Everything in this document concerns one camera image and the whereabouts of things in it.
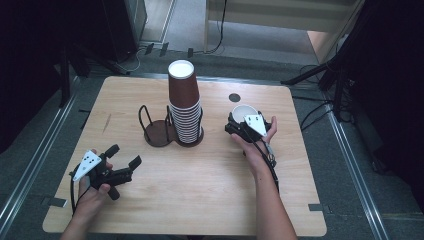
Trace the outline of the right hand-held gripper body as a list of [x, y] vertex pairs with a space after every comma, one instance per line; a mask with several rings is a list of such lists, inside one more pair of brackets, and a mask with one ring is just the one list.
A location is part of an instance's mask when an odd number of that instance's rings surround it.
[[253, 143], [261, 140], [267, 136], [268, 131], [271, 128], [271, 123], [266, 125], [263, 124], [261, 116], [258, 114], [258, 119], [250, 124], [242, 123], [231, 123], [228, 122], [224, 130], [229, 134], [236, 134], [248, 143]]

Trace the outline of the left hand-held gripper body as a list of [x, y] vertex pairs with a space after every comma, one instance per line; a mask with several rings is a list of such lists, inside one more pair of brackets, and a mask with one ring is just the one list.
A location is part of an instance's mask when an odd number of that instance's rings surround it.
[[104, 153], [97, 155], [92, 150], [88, 150], [76, 168], [72, 180], [79, 181], [82, 177], [87, 176], [90, 180], [90, 185], [96, 189], [102, 184], [109, 184], [110, 191], [108, 195], [112, 200], [117, 200], [120, 198], [120, 193], [116, 187], [131, 182], [133, 171], [129, 167], [119, 170], [109, 169], [106, 166], [107, 159]]

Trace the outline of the dark wire cup holder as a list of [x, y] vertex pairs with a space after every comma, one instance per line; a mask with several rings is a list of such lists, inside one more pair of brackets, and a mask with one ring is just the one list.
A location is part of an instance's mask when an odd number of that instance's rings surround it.
[[198, 145], [204, 136], [201, 126], [202, 117], [203, 112], [200, 112], [200, 116], [195, 121], [195, 129], [192, 131], [194, 137], [189, 138], [189, 141], [182, 141], [183, 135], [177, 131], [176, 121], [169, 106], [166, 107], [163, 120], [153, 121], [146, 105], [142, 105], [138, 110], [138, 120], [144, 132], [144, 139], [153, 147], [165, 147], [173, 141], [183, 147]]

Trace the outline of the stack of brown paper cups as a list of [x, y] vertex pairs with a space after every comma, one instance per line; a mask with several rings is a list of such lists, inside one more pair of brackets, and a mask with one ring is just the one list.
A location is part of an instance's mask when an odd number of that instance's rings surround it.
[[194, 65], [176, 60], [168, 66], [168, 95], [172, 122], [183, 144], [194, 144], [202, 134], [202, 108]]

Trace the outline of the person's right hand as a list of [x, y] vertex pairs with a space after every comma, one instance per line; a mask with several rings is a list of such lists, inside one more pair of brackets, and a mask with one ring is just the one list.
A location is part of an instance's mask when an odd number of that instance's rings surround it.
[[257, 177], [259, 175], [268, 174], [271, 172], [268, 165], [266, 164], [262, 154], [267, 153], [266, 144], [271, 142], [271, 139], [277, 132], [277, 119], [275, 116], [271, 118], [271, 128], [268, 130], [267, 135], [262, 138], [261, 141], [256, 143], [248, 143], [244, 141], [240, 136], [232, 134], [231, 138], [242, 148], [245, 157], [249, 162], [249, 166], [252, 174]]

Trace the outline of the person's left hand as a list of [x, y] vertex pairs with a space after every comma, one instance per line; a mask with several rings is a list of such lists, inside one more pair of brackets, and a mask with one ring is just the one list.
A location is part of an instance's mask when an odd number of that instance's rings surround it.
[[98, 189], [90, 185], [88, 177], [79, 181], [79, 198], [74, 216], [90, 221], [101, 211], [110, 191], [109, 184], [102, 184]]

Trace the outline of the grey tape strip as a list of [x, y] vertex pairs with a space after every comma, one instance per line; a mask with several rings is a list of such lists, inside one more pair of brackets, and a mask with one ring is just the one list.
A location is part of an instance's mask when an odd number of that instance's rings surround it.
[[41, 204], [45, 206], [54, 206], [54, 207], [64, 208], [67, 204], [67, 200], [62, 198], [56, 198], [56, 197], [44, 197]]
[[331, 212], [330, 207], [325, 204], [309, 204], [308, 208], [310, 211], [321, 211], [326, 214]]

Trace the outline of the black tripod stand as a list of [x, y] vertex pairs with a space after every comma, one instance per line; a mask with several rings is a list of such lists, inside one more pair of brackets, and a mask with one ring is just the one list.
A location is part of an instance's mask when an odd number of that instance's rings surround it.
[[343, 51], [339, 51], [327, 62], [320, 64], [297, 77], [290, 80], [282, 80], [281, 84], [289, 86], [295, 85], [312, 76], [317, 76], [321, 72], [323, 72], [323, 75], [318, 81], [318, 87], [321, 91], [328, 91], [332, 86], [335, 86], [333, 112], [336, 119], [341, 122], [343, 88], [344, 84], [348, 80], [346, 54]]

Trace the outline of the black metal stand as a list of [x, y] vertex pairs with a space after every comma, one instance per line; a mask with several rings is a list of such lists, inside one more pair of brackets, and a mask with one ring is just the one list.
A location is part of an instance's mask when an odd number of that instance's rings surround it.
[[72, 66], [78, 76], [87, 76], [90, 68], [86, 61], [90, 58], [117, 75], [129, 75], [128, 70], [122, 70], [109, 63], [95, 52], [79, 44], [65, 44], [60, 50], [60, 108], [63, 108], [71, 98], [69, 67]]

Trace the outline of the dark cabinet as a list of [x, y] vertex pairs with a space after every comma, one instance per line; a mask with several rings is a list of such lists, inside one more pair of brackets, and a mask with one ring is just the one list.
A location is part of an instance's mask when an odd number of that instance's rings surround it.
[[111, 59], [123, 62], [138, 50], [147, 21], [144, 0], [102, 0]]

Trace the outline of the metal floor rail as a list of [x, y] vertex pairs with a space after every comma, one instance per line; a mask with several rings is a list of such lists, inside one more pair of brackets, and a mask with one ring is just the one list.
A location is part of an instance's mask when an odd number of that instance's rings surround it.
[[338, 141], [348, 172], [358, 195], [362, 209], [375, 240], [390, 240], [379, 209], [372, 197], [368, 185], [356, 161], [355, 154], [347, 139], [343, 126], [333, 113], [329, 114], [329, 122]]
[[6, 236], [75, 103], [82, 79], [74, 77], [71, 97], [63, 107], [54, 95], [23, 129], [16, 141], [0, 154], [0, 238]]

